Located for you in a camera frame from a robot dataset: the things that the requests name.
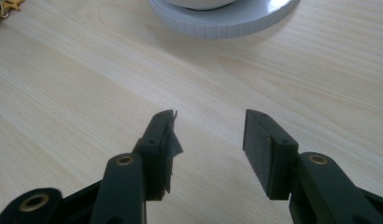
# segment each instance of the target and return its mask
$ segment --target brass screw hole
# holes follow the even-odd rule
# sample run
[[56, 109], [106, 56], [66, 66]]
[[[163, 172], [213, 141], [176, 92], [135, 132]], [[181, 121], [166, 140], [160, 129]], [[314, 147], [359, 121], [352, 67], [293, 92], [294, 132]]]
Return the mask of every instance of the brass screw hole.
[[315, 164], [319, 165], [325, 165], [326, 163], [328, 163], [328, 160], [326, 160], [326, 158], [319, 155], [310, 155], [308, 156], [308, 159], [314, 162]]
[[128, 165], [128, 164], [131, 164], [133, 163], [134, 161], [134, 157], [132, 156], [123, 156], [123, 157], [120, 157], [116, 160], [116, 163], [118, 165]]
[[33, 212], [39, 209], [49, 201], [49, 195], [46, 193], [39, 193], [32, 197], [29, 197], [23, 201], [20, 205], [20, 211], [22, 212]]

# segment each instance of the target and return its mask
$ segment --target white circular base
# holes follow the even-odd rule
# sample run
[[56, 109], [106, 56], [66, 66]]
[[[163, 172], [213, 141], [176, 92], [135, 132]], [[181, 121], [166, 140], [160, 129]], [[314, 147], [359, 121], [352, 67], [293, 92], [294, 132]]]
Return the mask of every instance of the white circular base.
[[208, 39], [251, 35], [281, 21], [300, 0], [237, 0], [230, 5], [197, 11], [165, 0], [149, 0], [154, 13], [171, 29]]

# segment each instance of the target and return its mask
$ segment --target wooden table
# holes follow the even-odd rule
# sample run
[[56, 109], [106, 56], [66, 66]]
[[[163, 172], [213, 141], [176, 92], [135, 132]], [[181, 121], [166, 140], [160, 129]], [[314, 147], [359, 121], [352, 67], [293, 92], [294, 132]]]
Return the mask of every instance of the wooden table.
[[0, 23], [0, 212], [102, 178], [151, 117], [178, 112], [172, 191], [149, 223], [291, 223], [242, 151], [246, 109], [383, 196], [383, 0], [302, 0], [227, 40], [162, 25], [148, 0], [27, 0]]

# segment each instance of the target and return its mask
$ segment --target yellow object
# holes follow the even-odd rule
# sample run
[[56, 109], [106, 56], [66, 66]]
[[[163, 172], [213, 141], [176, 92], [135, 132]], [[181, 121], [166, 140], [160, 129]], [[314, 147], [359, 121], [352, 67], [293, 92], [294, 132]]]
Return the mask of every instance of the yellow object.
[[16, 9], [17, 11], [21, 11], [20, 4], [24, 2], [25, 0], [5, 0], [3, 1], [3, 8], [6, 11], [10, 11], [11, 9]]

